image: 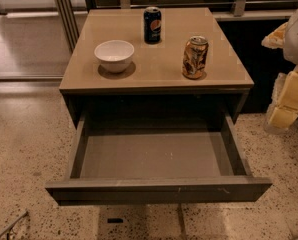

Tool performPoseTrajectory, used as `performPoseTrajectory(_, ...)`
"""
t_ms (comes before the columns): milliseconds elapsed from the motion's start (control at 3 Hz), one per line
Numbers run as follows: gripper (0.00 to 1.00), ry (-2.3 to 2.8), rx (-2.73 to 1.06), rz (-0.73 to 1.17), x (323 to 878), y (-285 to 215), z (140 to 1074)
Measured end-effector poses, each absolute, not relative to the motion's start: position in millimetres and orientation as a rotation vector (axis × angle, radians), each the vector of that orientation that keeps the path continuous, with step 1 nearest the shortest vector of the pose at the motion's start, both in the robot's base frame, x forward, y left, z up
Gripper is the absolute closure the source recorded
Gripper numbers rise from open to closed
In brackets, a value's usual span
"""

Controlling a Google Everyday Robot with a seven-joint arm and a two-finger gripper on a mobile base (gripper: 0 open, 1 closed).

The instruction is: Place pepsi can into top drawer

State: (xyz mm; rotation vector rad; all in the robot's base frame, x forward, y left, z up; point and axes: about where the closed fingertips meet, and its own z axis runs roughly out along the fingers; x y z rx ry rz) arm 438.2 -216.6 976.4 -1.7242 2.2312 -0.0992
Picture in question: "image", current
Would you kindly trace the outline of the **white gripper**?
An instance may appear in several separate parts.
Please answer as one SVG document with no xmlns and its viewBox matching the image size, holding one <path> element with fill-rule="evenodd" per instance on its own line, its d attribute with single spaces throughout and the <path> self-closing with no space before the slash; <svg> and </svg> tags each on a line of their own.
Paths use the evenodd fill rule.
<svg viewBox="0 0 298 240">
<path fill-rule="evenodd" d="M 269 35 L 261 45 L 277 49 L 283 47 L 284 58 L 298 65 L 298 9 Z M 288 74 L 279 73 L 274 83 L 272 103 L 268 107 L 267 122 L 276 129 L 288 129 L 298 118 L 298 66 Z"/>
</svg>

